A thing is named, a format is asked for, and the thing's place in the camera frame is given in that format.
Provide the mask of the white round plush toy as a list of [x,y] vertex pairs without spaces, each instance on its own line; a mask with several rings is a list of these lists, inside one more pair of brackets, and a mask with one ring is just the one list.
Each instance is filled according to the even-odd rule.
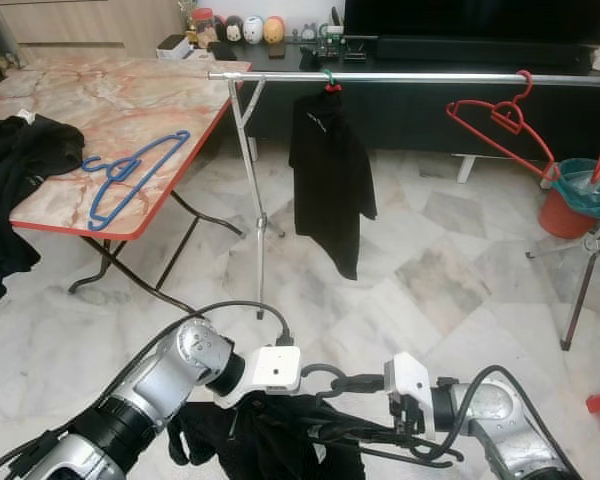
[[264,35],[264,19],[259,15],[250,15],[242,22],[242,40],[246,44],[259,44],[263,40]]

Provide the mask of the black plush toy white face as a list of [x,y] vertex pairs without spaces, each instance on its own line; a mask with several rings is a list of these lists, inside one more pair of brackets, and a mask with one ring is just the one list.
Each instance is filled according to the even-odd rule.
[[239,15],[231,15],[223,23],[221,40],[226,44],[241,44],[244,40],[242,33],[242,18]]

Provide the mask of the black garment yellow-green print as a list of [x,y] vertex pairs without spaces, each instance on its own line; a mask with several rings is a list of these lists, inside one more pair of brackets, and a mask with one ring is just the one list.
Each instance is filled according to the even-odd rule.
[[177,465],[204,465],[217,458],[230,480],[367,480],[356,442],[326,445],[326,456],[309,438],[314,426],[347,420],[309,394],[242,398],[239,406],[189,402],[166,429]]

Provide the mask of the green white gadget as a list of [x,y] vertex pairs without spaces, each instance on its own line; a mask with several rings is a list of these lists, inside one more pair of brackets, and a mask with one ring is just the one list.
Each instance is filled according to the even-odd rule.
[[344,27],[336,24],[323,24],[315,55],[320,59],[340,59],[344,55]]

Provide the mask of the teal plastic bin liner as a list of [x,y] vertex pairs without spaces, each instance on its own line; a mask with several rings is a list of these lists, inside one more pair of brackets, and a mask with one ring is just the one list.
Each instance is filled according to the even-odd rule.
[[571,210],[600,219],[600,174],[594,179],[597,161],[571,157],[556,165],[559,178],[553,188],[565,198]]

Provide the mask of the crumpled black garment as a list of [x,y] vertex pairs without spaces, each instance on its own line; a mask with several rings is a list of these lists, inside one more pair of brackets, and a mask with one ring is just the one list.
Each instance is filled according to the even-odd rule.
[[9,216],[45,179],[80,168],[84,148],[79,128],[47,116],[35,115],[31,122],[18,115],[0,120],[0,300],[7,293],[7,276],[27,273],[41,260],[15,232]]

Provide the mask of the blue plastic hanger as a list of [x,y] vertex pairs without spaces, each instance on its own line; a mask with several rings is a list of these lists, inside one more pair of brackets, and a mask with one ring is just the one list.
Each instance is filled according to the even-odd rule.
[[[172,134],[166,134],[166,136],[150,142],[149,145],[140,147],[134,154],[120,157],[120,159],[113,161],[104,161],[100,156],[85,157],[81,161],[81,169],[84,172],[104,172],[105,175],[105,182],[96,191],[93,200],[91,200],[88,211],[88,229],[95,232],[95,230],[104,230],[107,228],[125,210],[125,207],[130,204],[132,198],[141,191],[141,188],[163,168],[164,164],[171,157],[175,156],[185,146],[185,143],[190,138],[191,133],[189,131],[177,131]],[[149,154],[154,148],[162,146],[168,146],[166,152],[150,165],[148,172],[145,172],[139,179],[135,180],[130,191],[122,197],[122,200],[118,201],[117,205],[113,206],[111,211],[100,212],[100,205],[102,205],[105,193],[108,193],[109,189],[113,186],[122,186],[122,184],[125,184],[128,178],[132,177],[136,170],[139,170],[144,165],[143,156]]]

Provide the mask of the red-lid jar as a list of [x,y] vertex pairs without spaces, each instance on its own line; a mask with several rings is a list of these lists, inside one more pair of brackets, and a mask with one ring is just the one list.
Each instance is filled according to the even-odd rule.
[[195,33],[196,44],[200,49],[209,49],[212,44],[219,42],[216,24],[216,14],[210,8],[195,8],[190,14],[192,31]]

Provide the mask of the orange round plush toy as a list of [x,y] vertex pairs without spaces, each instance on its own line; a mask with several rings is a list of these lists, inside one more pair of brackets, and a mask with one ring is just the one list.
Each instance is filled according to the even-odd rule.
[[283,20],[280,15],[271,15],[271,17],[265,19],[262,37],[265,44],[283,44],[286,37],[285,20]]

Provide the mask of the dark grey plastic hanger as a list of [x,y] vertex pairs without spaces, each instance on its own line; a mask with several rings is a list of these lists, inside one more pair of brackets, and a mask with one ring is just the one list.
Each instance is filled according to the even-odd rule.
[[[313,372],[328,372],[333,379],[346,374],[338,367],[329,364],[310,364],[303,367],[301,376],[312,375]],[[384,460],[395,460],[428,468],[448,468],[465,460],[465,454],[452,448],[454,442],[436,443],[433,440],[415,438],[397,433],[391,426],[379,425],[377,422],[336,410],[329,399],[345,394],[374,394],[382,392],[336,392],[332,390],[328,398],[315,397],[315,412],[306,417],[308,426],[306,436],[313,442],[323,445],[337,445],[340,448],[354,449],[360,454],[381,457]]]

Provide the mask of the red plastic bucket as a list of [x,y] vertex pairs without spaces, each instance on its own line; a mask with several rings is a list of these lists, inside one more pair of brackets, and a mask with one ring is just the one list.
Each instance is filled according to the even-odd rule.
[[551,236],[578,239],[591,232],[598,220],[571,209],[561,193],[550,188],[539,210],[538,223]]

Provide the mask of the black television console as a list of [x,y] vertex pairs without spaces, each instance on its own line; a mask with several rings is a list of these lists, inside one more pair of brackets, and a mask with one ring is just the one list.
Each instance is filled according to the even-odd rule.
[[[301,47],[288,45],[281,59],[269,56],[264,45],[231,46],[237,60],[250,61],[254,72],[300,72],[304,70]],[[600,72],[587,67],[511,67],[507,64],[460,63],[460,61],[346,61],[327,63],[332,72],[383,73],[483,73],[515,74],[525,69],[536,76],[532,91],[519,102],[523,119],[550,146],[555,160],[594,157],[600,154]],[[585,84],[550,84],[542,76],[585,78]],[[497,104],[524,91],[515,84],[383,83],[337,79],[344,87],[342,102],[351,125],[364,146],[372,150],[416,150],[443,154],[474,154],[506,157],[477,134],[456,123],[445,108],[457,100],[480,100]],[[301,96],[319,93],[326,78],[310,82],[268,79],[256,109],[245,125],[248,137],[285,143],[292,133],[292,109]],[[547,160],[528,133],[511,134],[492,120],[489,111],[474,105],[457,109],[461,119],[474,125],[512,154],[533,163]]]

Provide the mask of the silver metal clothes rack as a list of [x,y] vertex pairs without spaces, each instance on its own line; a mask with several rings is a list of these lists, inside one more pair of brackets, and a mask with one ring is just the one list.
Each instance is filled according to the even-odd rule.
[[268,215],[263,209],[258,180],[255,172],[255,152],[245,132],[246,124],[253,115],[259,97],[268,81],[274,82],[376,82],[392,84],[524,84],[529,92],[537,84],[544,86],[568,86],[600,88],[600,76],[534,76],[527,72],[518,74],[491,73],[388,73],[388,72],[223,72],[209,73],[210,81],[223,81],[228,88],[228,105],[231,106],[242,164],[250,182],[251,196],[256,202],[255,220],[255,301],[265,297],[265,233]]

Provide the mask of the black flat television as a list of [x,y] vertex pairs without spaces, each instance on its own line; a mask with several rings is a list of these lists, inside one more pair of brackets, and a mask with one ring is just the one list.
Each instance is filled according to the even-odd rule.
[[350,35],[600,41],[600,0],[345,0]]

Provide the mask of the black shirt small white logo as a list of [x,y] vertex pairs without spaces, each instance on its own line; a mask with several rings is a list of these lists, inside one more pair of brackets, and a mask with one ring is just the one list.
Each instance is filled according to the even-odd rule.
[[327,252],[338,274],[358,279],[361,220],[376,220],[367,147],[347,119],[341,92],[301,96],[292,109],[294,228]]

